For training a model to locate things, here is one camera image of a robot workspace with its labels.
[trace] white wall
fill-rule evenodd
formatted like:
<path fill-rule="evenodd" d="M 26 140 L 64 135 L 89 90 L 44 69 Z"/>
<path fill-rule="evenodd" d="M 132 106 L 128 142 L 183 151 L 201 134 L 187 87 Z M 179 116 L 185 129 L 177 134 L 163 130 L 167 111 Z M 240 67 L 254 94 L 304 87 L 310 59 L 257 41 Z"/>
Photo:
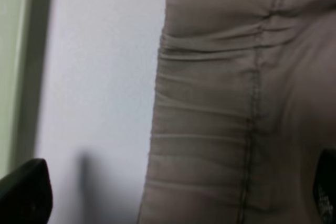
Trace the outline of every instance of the white wall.
<path fill-rule="evenodd" d="M 54 190 L 50 223 L 135 223 L 164 0 L 51 7 L 36 146 Z"/>

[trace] beige fabric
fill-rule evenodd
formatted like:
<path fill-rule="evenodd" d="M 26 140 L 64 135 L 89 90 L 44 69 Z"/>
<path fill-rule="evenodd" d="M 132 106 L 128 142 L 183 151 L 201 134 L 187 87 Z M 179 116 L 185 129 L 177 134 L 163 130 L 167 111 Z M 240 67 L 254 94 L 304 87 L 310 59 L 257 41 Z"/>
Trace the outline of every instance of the beige fabric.
<path fill-rule="evenodd" d="M 336 0 L 167 0 L 140 224 L 318 224 Z"/>

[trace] seam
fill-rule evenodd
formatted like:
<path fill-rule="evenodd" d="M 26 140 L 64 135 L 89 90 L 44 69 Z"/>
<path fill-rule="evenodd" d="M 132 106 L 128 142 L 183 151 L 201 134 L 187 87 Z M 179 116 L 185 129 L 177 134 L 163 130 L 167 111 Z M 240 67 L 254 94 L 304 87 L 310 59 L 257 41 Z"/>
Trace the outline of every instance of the seam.
<path fill-rule="evenodd" d="M 264 18 L 258 27 L 258 34 L 255 36 L 255 57 L 254 57 L 254 71 L 252 76 L 252 92 L 250 100 L 250 118 L 247 119 L 246 132 L 246 150 L 244 158 L 244 175 L 243 186 L 239 199 L 239 210 L 237 224 L 245 222 L 245 210 L 247 205 L 248 190 L 250 183 L 250 172 L 252 163 L 252 150 L 254 134 L 257 131 L 256 121 L 260 116 L 260 100 L 261 100 L 261 59 L 263 57 L 263 34 L 266 30 L 267 24 L 270 22 L 277 9 L 281 7 L 284 0 L 272 0 L 270 4 L 269 14 Z"/>

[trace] green wall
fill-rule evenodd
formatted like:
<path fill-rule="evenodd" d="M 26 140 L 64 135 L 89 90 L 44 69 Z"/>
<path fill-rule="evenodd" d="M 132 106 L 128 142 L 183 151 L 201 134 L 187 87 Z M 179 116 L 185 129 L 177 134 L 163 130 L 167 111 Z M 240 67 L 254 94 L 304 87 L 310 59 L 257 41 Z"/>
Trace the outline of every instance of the green wall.
<path fill-rule="evenodd" d="M 0 0 L 0 178 L 16 134 L 30 0 Z"/>

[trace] black object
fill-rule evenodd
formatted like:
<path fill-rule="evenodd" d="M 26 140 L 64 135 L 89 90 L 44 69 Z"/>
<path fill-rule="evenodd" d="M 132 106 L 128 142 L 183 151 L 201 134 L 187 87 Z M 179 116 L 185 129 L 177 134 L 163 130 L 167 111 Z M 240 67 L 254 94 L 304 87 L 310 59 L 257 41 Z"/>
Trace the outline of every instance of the black object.
<path fill-rule="evenodd" d="M 44 159 L 33 159 L 0 180 L 1 224 L 46 224 L 52 203 Z"/>
<path fill-rule="evenodd" d="M 322 153 L 313 193 L 323 223 L 336 224 L 336 150 Z"/>

